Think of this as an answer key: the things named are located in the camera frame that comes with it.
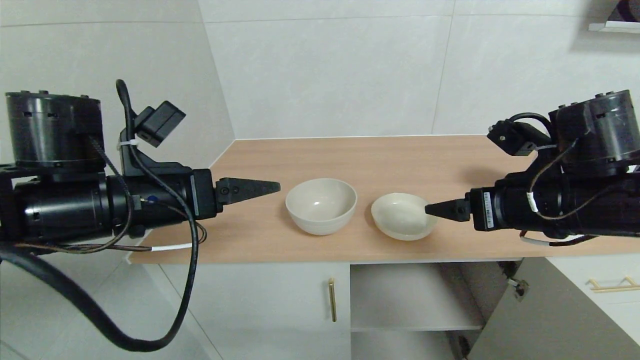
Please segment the wall tile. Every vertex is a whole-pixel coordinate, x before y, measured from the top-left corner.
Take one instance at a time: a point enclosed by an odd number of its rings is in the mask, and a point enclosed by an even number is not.
[[[453,0],[199,0],[205,22],[451,15]]]
[[[202,24],[70,24],[0,28],[3,91],[38,89],[52,94],[88,94],[102,101],[109,157],[118,161],[117,136],[124,113],[116,79],[129,87],[135,110],[169,100],[187,117],[157,149],[141,149],[157,161],[198,168],[233,141],[224,97]],[[8,120],[0,111],[2,158],[12,161]]]
[[[2,360],[27,360],[26,358],[18,355],[18,353],[11,350],[10,347],[4,343],[0,343],[0,359]]]
[[[3,26],[75,22],[200,22],[197,0],[2,0]]]
[[[456,15],[565,15],[606,19],[618,0],[456,0]]]
[[[124,253],[50,254],[42,258],[95,293]],[[9,263],[0,265],[0,336],[30,359],[39,359],[77,310],[40,280]]]
[[[450,19],[207,24],[236,137],[429,134]]]
[[[176,313],[164,297],[150,294],[158,294],[158,289],[146,270],[141,265],[122,263],[97,292],[95,300],[126,334],[150,340],[164,336]],[[111,344],[78,313],[42,358],[68,359],[209,360],[209,356],[186,326],[164,349],[151,354],[126,352]]]
[[[586,31],[588,22],[454,17],[434,134],[484,134],[513,114],[546,115],[611,90],[631,89],[640,104],[639,38]]]

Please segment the shallow white bowl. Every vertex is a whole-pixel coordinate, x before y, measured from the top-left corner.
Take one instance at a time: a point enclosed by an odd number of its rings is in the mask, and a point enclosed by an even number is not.
[[[357,202],[356,190],[344,181],[313,179],[291,189],[285,205],[300,229],[314,235],[329,235],[351,220]]]
[[[438,222],[427,215],[429,203],[408,193],[388,193],[371,205],[371,215],[378,229],[394,239],[413,241],[427,236]]]

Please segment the label sticker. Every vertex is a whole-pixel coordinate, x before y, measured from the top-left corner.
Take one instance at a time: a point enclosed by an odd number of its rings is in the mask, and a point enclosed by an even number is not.
[[[493,227],[493,210],[491,209],[491,194],[483,193],[484,196],[484,217],[486,218],[486,227]]]

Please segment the shelf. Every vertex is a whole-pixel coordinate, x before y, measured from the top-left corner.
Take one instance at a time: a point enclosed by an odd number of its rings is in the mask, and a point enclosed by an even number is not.
[[[457,264],[351,266],[351,331],[481,329]]]
[[[640,34],[640,22],[608,20],[605,23],[589,24],[589,31]]]
[[[352,360],[454,360],[444,332],[371,331],[351,333]]]

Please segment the cabinet door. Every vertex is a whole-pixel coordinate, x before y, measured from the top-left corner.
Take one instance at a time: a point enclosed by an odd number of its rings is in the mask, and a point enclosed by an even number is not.
[[[182,291],[187,266],[162,268]],[[199,265],[189,308],[225,360],[351,357],[348,263]]]
[[[640,302],[640,291],[596,293],[590,279],[603,287],[629,285],[625,280],[640,282],[640,254],[615,254],[548,259],[596,304]]]
[[[516,274],[529,289],[502,296],[470,360],[640,359],[640,346],[545,258]]]

